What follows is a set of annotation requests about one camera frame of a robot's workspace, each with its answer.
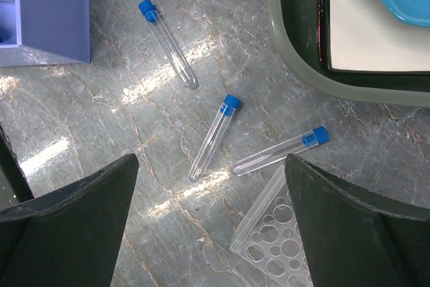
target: tray rim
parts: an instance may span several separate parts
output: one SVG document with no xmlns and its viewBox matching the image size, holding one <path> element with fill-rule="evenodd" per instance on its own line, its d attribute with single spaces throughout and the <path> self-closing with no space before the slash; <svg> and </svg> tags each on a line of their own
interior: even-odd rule
<svg viewBox="0 0 430 287">
<path fill-rule="evenodd" d="M 430 107 L 430 92 L 357 87 L 321 75 L 301 58 L 288 38 L 282 17 L 281 0 L 267 0 L 267 8 L 269 29 L 276 48 L 290 70 L 310 86 L 351 101 Z"/>
</svg>

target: marble veining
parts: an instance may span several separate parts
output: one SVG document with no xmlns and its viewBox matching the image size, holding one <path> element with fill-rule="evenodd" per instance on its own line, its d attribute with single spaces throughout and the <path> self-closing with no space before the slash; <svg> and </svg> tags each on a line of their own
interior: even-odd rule
<svg viewBox="0 0 430 287">
<path fill-rule="evenodd" d="M 277 286 L 229 251 L 274 174 L 232 162 L 324 124 L 302 156 L 346 180 L 430 207 L 430 113 L 319 93 L 288 71 L 265 0 L 153 0 L 200 87 L 184 89 L 137 9 L 91 0 L 91 65 L 1 69 L 0 116 L 36 196 L 134 152 L 140 171 L 112 286 Z M 227 93 L 245 103 L 207 178 L 191 162 Z"/>
</svg>

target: blue box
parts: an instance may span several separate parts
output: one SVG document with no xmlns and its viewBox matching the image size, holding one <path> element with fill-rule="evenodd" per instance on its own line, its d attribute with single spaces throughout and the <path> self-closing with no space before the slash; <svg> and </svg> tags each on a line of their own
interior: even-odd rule
<svg viewBox="0 0 430 287">
<path fill-rule="evenodd" d="M 89 0 L 0 2 L 0 66 L 89 63 Z"/>
</svg>

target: plastic tube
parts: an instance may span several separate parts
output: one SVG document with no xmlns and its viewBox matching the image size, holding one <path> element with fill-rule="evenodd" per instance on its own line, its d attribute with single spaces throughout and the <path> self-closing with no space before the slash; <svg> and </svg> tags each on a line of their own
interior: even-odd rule
<svg viewBox="0 0 430 287">
<path fill-rule="evenodd" d="M 228 128 L 228 124 L 241 104 L 242 102 L 238 98 L 230 94 L 226 96 L 188 173 L 190 181 L 195 183 L 203 178 L 210 160 Z"/>
<path fill-rule="evenodd" d="M 251 171 L 276 163 L 286 158 L 288 154 L 298 154 L 312 147 L 325 144 L 328 141 L 329 134 L 325 128 L 321 126 L 238 161 L 231 167 L 231 172 L 236 176 L 242 176 Z"/>
<path fill-rule="evenodd" d="M 183 84 L 190 88 L 195 89 L 198 87 L 194 73 L 189 67 L 189 64 L 184 57 L 181 49 L 176 44 L 175 39 L 164 24 L 157 8 L 151 0 L 144 0 L 139 4 L 139 9 L 145 16 L 149 26 L 153 30 L 155 37 L 159 41 L 161 47 L 165 51 L 173 70 L 181 78 Z"/>
</svg>

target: circular well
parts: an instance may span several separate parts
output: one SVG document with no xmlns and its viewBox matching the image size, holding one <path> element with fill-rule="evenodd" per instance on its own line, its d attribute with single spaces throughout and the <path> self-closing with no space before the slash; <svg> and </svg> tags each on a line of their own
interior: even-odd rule
<svg viewBox="0 0 430 287">
<path fill-rule="evenodd" d="M 253 234 L 251 235 L 251 240 L 254 243 L 260 243 L 261 242 L 260 232 L 253 232 Z"/>
<path fill-rule="evenodd" d="M 275 277 L 280 277 L 285 274 L 285 264 L 279 259 L 272 259 L 266 265 L 267 271 Z"/>
<path fill-rule="evenodd" d="M 294 232 L 292 229 L 285 228 L 284 230 L 282 230 L 282 237 L 284 239 L 293 239 L 293 236 L 294 236 Z"/>
<path fill-rule="evenodd" d="M 288 278 L 288 283 L 291 287 L 307 287 L 305 277 L 301 275 L 292 275 Z"/>
<path fill-rule="evenodd" d="M 273 210 L 273 217 L 279 223 L 289 223 L 293 218 L 293 210 L 289 206 L 281 204 Z"/>
<path fill-rule="evenodd" d="M 270 251 L 270 254 L 275 257 L 278 257 L 281 255 L 281 248 L 279 248 L 277 245 L 272 245 L 269 251 Z"/>
<path fill-rule="evenodd" d="M 287 240 L 281 244 L 281 252 L 286 257 L 296 257 L 300 252 L 300 246 L 294 240 Z"/>
<path fill-rule="evenodd" d="M 263 217 L 263 224 L 265 224 L 265 225 L 273 225 L 273 224 L 275 224 L 275 219 L 272 217 L 272 215 L 266 214 Z"/>
<path fill-rule="evenodd" d="M 264 250 L 259 245 L 250 245 L 247 249 L 247 257 L 255 262 L 261 261 L 264 258 Z"/>
<path fill-rule="evenodd" d="M 267 243 L 272 243 L 277 240 L 279 233 L 273 225 L 265 225 L 260 229 L 260 237 Z"/>
<path fill-rule="evenodd" d="M 288 205 L 289 203 L 288 203 L 288 200 L 286 198 L 277 198 L 276 201 L 275 201 L 275 205 L 279 206 L 281 204 Z"/>
<path fill-rule="evenodd" d="M 288 262 L 288 267 L 290 267 L 290 269 L 292 270 L 297 270 L 298 268 L 300 268 L 300 261 L 298 261 L 297 259 L 290 259 Z"/>
</svg>

